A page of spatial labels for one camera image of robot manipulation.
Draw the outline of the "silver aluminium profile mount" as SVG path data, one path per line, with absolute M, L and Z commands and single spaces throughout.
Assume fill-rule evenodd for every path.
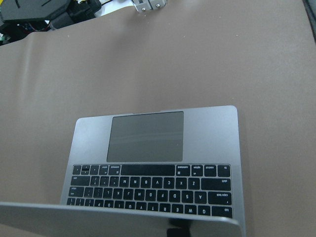
M 138 12 L 157 10 L 166 6 L 168 0 L 132 0 Z

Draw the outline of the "grey laptop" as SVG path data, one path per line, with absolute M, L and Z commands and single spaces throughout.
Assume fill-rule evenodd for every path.
M 59 205 L 2 202 L 47 237 L 244 237 L 235 106 L 80 118 Z

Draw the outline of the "brown table mat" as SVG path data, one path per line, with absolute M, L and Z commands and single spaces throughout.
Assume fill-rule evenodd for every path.
M 246 233 L 316 234 L 316 44 L 301 0 L 129 6 L 0 48 L 0 199 L 58 204 L 82 117 L 234 105 Z

